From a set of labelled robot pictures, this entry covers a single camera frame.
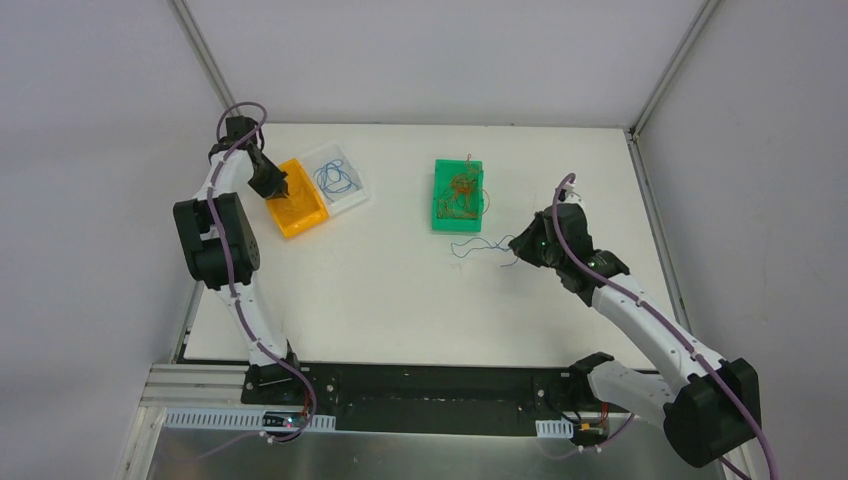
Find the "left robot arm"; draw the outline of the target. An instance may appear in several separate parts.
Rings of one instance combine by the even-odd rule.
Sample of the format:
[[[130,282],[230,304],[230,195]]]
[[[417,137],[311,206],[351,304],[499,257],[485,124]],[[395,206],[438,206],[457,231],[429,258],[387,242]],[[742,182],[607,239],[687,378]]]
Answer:
[[[201,188],[172,212],[188,271],[218,296],[248,349],[245,387],[266,388],[281,404],[297,402],[305,378],[286,336],[272,327],[258,285],[260,249],[237,189],[249,186],[263,200],[289,195],[287,175],[264,154],[262,125],[247,116],[224,116],[223,135],[209,154]]]

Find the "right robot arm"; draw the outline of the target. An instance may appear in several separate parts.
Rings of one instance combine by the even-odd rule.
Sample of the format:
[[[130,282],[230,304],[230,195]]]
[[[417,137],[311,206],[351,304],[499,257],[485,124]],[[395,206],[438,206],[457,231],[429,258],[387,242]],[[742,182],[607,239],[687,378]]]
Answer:
[[[562,286],[614,324],[651,362],[638,373],[598,352],[569,369],[569,400],[583,410],[610,403],[659,427],[675,453],[704,467],[743,444],[763,442],[759,378],[742,358],[730,361],[671,321],[629,267],[594,247],[584,209],[556,203],[535,213],[509,243],[515,256],[553,270]]]

